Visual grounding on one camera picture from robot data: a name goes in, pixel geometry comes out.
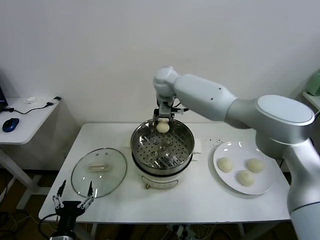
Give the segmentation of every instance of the black cable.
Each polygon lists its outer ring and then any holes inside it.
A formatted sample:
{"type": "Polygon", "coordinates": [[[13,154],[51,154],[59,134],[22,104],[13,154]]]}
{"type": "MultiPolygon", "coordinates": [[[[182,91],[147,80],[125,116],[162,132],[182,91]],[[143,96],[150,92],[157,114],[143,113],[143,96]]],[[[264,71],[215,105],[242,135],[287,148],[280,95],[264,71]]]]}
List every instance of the black cable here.
{"type": "Polygon", "coordinates": [[[0,236],[0,239],[6,238],[6,237],[9,237],[9,236],[12,236],[12,238],[14,240],[17,239],[14,231],[11,231],[11,230],[0,230],[0,233],[9,233],[9,234],[0,236]]]}
{"type": "Polygon", "coordinates": [[[50,238],[47,235],[45,235],[44,232],[41,230],[41,224],[43,224],[44,220],[46,220],[47,218],[50,218],[50,217],[53,217],[56,215],[57,215],[56,213],[49,214],[49,215],[45,216],[44,218],[42,218],[38,224],[38,231],[45,239],[50,239],[50,238]]]}
{"type": "Polygon", "coordinates": [[[279,238],[277,237],[277,235],[273,229],[271,229],[271,233],[274,236],[275,240],[279,240],[279,238]]]}
{"type": "Polygon", "coordinates": [[[4,202],[4,200],[5,200],[6,196],[7,196],[7,191],[8,191],[8,183],[7,183],[7,180],[6,180],[6,176],[2,172],[1,172],[1,175],[2,175],[4,183],[5,183],[5,192],[4,192],[3,198],[2,198],[2,200],[0,202],[0,207],[1,207],[2,203],[4,202]]]}
{"type": "Polygon", "coordinates": [[[175,232],[174,232],[174,231],[171,232],[171,234],[170,234],[170,236],[167,238],[167,240],[171,240],[174,235],[175,235],[175,232]]]}
{"type": "MultiPolygon", "coordinates": [[[[24,213],[26,214],[26,216],[29,216],[29,213],[27,211],[17,211],[15,213],[13,213],[12,215],[17,215],[17,214],[21,214],[24,213]]],[[[5,216],[5,222],[2,222],[1,226],[5,225],[8,222],[9,219],[9,214],[7,212],[0,212],[0,216],[5,216]]],[[[23,220],[24,223],[20,226],[17,227],[16,230],[12,231],[12,230],[0,230],[0,233],[8,233],[8,234],[4,234],[4,235],[0,235],[0,239],[2,238],[6,238],[6,237],[12,237],[13,239],[16,239],[16,233],[19,232],[22,228],[24,228],[28,222],[28,218],[23,220]]]]}
{"type": "Polygon", "coordinates": [[[217,229],[216,231],[213,232],[213,234],[211,235],[210,240],[214,240],[214,236],[217,233],[222,233],[224,234],[224,236],[226,236],[227,239],[232,240],[232,238],[229,236],[229,234],[227,233],[227,231],[223,230],[223,229],[217,229]]]}
{"type": "Polygon", "coordinates": [[[177,105],[173,106],[174,108],[179,107],[181,102],[179,102],[177,105]]]}
{"type": "Polygon", "coordinates": [[[281,168],[282,164],[284,163],[284,159],[282,159],[281,163],[279,164],[279,168],[281,168]]]}
{"type": "MultiPolygon", "coordinates": [[[[3,177],[4,182],[5,182],[5,192],[4,192],[3,199],[0,202],[0,207],[1,207],[2,203],[4,202],[4,200],[5,200],[6,196],[7,196],[8,182],[6,180],[6,176],[2,172],[0,172],[0,173],[1,173],[2,177],[3,177]]],[[[28,212],[24,211],[24,210],[17,211],[15,213],[13,213],[12,215],[21,214],[21,213],[24,213],[24,214],[26,214],[26,216],[29,216],[28,212]]],[[[6,211],[1,211],[0,212],[0,227],[4,226],[8,222],[8,220],[9,220],[9,213],[6,212],[6,211]]],[[[12,230],[0,230],[0,233],[8,233],[8,234],[0,235],[0,239],[12,236],[12,238],[15,240],[16,239],[15,233],[20,231],[27,224],[27,221],[28,221],[28,219],[26,218],[24,223],[19,228],[17,226],[15,231],[12,231],[12,230]]]]}
{"type": "Polygon", "coordinates": [[[20,114],[28,114],[28,113],[30,113],[30,112],[33,111],[33,110],[44,109],[44,108],[46,108],[46,107],[48,107],[48,106],[49,106],[49,105],[45,105],[45,106],[43,106],[43,107],[33,108],[33,109],[30,109],[29,111],[26,111],[26,112],[20,112],[20,111],[15,110],[15,109],[13,109],[13,111],[14,111],[14,112],[17,112],[17,113],[20,113],[20,114]]]}
{"type": "Polygon", "coordinates": [[[144,231],[144,233],[142,234],[142,236],[140,237],[140,240],[143,240],[147,234],[147,232],[149,232],[149,230],[151,229],[152,225],[149,225],[146,230],[144,231]]]}

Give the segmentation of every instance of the white plate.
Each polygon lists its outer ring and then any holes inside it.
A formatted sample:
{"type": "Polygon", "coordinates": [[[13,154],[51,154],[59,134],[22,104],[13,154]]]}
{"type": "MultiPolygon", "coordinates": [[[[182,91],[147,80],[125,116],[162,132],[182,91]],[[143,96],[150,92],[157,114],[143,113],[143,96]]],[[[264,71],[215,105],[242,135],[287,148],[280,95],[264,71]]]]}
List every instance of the white plate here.
{"type": "Polygon", "coordinates": [[[260,195],[272,187],[275,180],[275,168],[272,161],[273,159],[262,153],[255,144],[237,141],[221,144],[213,154],[213,165],[219,177],[231,188],[248,195],[260,195]],[[234,165],[232,171],[226,173],[220,170],[217,161],[222,157],[232,160],[234,165]],[[254,176],[254,183],[251,186],[243,186],[237,180],[237,173],[241,170],[248,170],[246,160],[253,158],[262,160],[264,169],[260,173],[251,172],[254,176]]]}

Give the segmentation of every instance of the table leg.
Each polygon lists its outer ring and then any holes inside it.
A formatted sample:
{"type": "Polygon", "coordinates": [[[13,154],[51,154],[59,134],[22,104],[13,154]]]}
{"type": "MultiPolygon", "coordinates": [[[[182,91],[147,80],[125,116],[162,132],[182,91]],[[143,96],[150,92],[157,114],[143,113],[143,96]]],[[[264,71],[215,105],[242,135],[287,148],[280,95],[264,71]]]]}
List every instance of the table leg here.
{"type": "Polygon", "coordinates": [[[50,191],[50,187],[39,187],[38,182],[41,179],[41,175],[35,175],[32,179],[32,185],[36,187],[30,187],[27,188],[20,198],[20,201],[18,202],[16,209],[24,209],[32,195],[48,195],[50,191]]]}
{"type": "Polygon", "coordinates": [[[32,179],[1,148],[0,164],[27,188],[33,185],[32,179]]]}
{"type": "Polygon", "coordinates": [[[13,178],[8,184],[8,189],[10,189],[14,184],[15,179],[18,179],[23,185],[26,186],[26,191],[16,206],[17,209],[24,209],[32,195],[48,195],[50,187],[38,186],[41,175],[36,175],[33,179],[31,179],[4,151],[2,151],[1,148],[0,164],[13,175],[13,178]]]}
{"type": "Polygon", "coordinates": [[[91,236],[92,236],[92,237],[95,237],[95,236],[96,236],[97,227],[98,227],[98,224],[97,224],[97,223],[94,223],[94,224],[92,225],[92,229],[91,229],[91,236]]]}
{"type": "Polygon", "coordinates": [[[244,236],[241,236],[240,240],[255,240],[258,237],[260,237],[262,234],[265,234],[269,230],[273,229],[276,225],[278,225],[278,222],[263,222],[263,223],[257,223],[257,226],[255,226],[251,231],[246,233],[244,236]]]}
{"type": "Polygon", "coordinates": [[[76,224],[74,227],[74,232],[76,236],[82,240],[95,240],[93,236],[91,236],[83,227],[79,224],[76,224]]]}
{"type": "Polygon", "coordinates": [[[240,236],[243,237],[246,233],[245,233],[245,229],[244,229],[244,225],[242,223],[238,223],[238,229],[240,232],[240,236]]]}

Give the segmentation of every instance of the glass lid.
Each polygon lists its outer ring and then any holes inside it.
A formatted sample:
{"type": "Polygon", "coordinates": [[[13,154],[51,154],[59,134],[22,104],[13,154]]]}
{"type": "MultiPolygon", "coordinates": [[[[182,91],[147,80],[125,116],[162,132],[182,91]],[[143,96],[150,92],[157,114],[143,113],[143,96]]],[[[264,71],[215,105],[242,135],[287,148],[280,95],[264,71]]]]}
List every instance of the glass lid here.
{"type": "Polygon", "coordinates": [[[71,183],[74,191],[86,197],[90,182],[93,196],[103,197],[114,191],[127,173],[125,156],[113,148],[100,148],[89,152],[75,165],[71,183]]]}

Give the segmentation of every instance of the cable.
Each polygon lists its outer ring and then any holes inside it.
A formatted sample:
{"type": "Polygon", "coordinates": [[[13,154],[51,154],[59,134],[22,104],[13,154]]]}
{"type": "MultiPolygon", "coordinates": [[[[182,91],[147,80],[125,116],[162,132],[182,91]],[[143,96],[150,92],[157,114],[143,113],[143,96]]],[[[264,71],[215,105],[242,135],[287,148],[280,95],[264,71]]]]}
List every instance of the cable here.
{"type": "Polygon", "coordinates": [[[233,240],[233,238],[231,237],[231,235],[222,227],[222,226],[216,226],[217,228],[219,228],[218,230],[216,230],[215,232],[213,232],[210,240],[214,240],[214,236],[217,234],[217,233],[223,233],[227,238],[228,240],[233,240]]]}
{"type": "Polygon", "coordinates": [[[284,159],[282,159],[281,163],[279,164],[279,168],[281,168],[282,164],[284,163],[284,159]]]}
{"type": "Polygon", "coordinates": [[[50,101],[48,101],[48,102],[45,104],[45,106],[33,108],[33,109],[30,109],[29,111],[26,111],[26,112],[21,112],[21,111],[15,110],[13,107],[4,108],[4,109],[2,109],[2,111],[3,111],[3,112],[10,112],[10,113],[12,113],[12,112],[17,112],[17,113],[19,113],[19,114],[25,115],[25,114],[30,113],[30,112],[33,111],[33,110],[44,109],[44,108],[46,108],[46,107],[52,106],[52,105],[54,105],[55,103],[59,102],[61,99],[62,99],[61,97],[56,96],[55,98],[53,98],[53,99],[51,99],[50,101]]]}
{"type": "Polygon", "coordinates": [[[170,230],[168,229],[160,240],[164,240],[165,237],[167,236],[167,234],[169,233],[169,231],[170,231],[170,230]]]}
{"type": "MultiPolygon", "coordinates": [[[[12,218],[12,220],[14,221],[14,225],[13,225],[12,228],[11,228],[11,230],[14,231],[14,232],[15,232],[16,229],[17,229],[18,223],[21,223],[22,221],[24,221],[24,220],[26,220],[26,219],[28,219],[28,218],[31,218],[36,224],[39,224],[39,222],[37,222],[37,221],[34,219],[34,217],[31,216],[31,215],[25,217],[24,219],[22,219],[22,220],[20,220],[20,221],[16,221],[12,216],[9,216],[9,217],[12,218]]],[[[51,226],[50,223],[43,223],[43,224],[49,225],[49,227],[51,228],[52,231],[56,231],[56,230],[51,226]]]]}
{"type": "Polygon", "coordinates": [[[30,109],[29,111],[26,111],[26,112],[20,112],[20,111],[15,110],[15,109],[13,109],[13,111],[14,111],[14,112],[17,112],[17,113],[20,113],[20,114],[28,114],[28,113],[30,113],[30,112],[33,111],[33,110],[44,109],[44,108],[46,108],[46,107],[48,107],[48,106],[49,106],[49,105],[45,105],[45,106],[43,106],[43,107],[33,108],[33,109],[30,109]]]}
{"type": "Polygon", "coordinates": [[[179,107],[181,102],[179,102],[177,105],[173,106],[174,108],[179,107]]]}
{"type": "Polygon", "coordinates": [[[199,240],[206,240],[212,234],[214,228],[216,227],[216,224],[213,225],[213,226],[209,226],[209,225],[207,225],[207,226],[206,225],[201,225],[201,226],[206,227],[208,229],[207,229],[205,235],[203,236],[204,232],[202,231],[202,228],[198,228],[198,238],[199,238],[199,240]]]}
{"type": "Polygon", "coordinates": [[[4,183],[5,183],[5,192],[4,192],[3,198],[2,198],[2,200],[0,202],[0,208],[1,208],[1,205],[2,205],[3,201],[5,200],[5,198],[7,196],[7,192],[8,192],[8,183],[7,183],[6,177],[2,172],[1,172],[1,175],[2,175],[4,183]]]}
{"type": "Polygon", "coordinates": [[[149,232],[149,230],[151,229],[152,225],[149,225],[146,230],[144,231],[144,233],[142,234],[142,236],[140,237],[140,240],[143,240],[147,234],[147,232],[149,232]]]}
{"type": "Polygon", "coordinates": [[[41,224],[43,224],[44,220],[46,220],[47,218],[51,218],[51,217],[56,216],[56,215],[57,215],[56,213],[49,214],[49,215],[45,216],[44,218],[42,218],[40,220],[39,224],[38,224],[38,231],[45,239],[49,239],[49,237],[42,232],[41,224]]]}
{"type": "MultiPolygon", "coordinates": [[[[24,210],[23,210],[23,211],[15,212],[14,215],[16,215],[16,214],[21,214],[21,213],[24,213],[24,214],[29,215],[28,212],[27,212],[27,211],[24,211],[24,210]]],[[[14,226],[15,226],[15,225],[17,224],[17,221],[16,221],[16,220],[14,219],[14,217],[11,216],[11,215],[8,215],[7,221],[8,221],[9,218],[11,218],[11,219],[14,221],[14,226]]],[[[19,223],[21,223],[22,221],[25,221],[25,222],[24,222],[19,228],[17,228],[17,226],[15,226],[15,229],[14,229],[14,230],[13,230],[13,227],[11,228],[11,230],[9,230],[9,229],[7,229],[7,230],[0,230],[0,233],[8,233],[8,234],[1,235],[0,238],[12,237],[13,239],[16,239],[16,233],[17,233],[18,231],[20,231],[22,228],[24,228],[25,225],[27,224],[27,221],[26,221],[25,218],[24,218],[23,220],[19,221],[19,223]]]]}

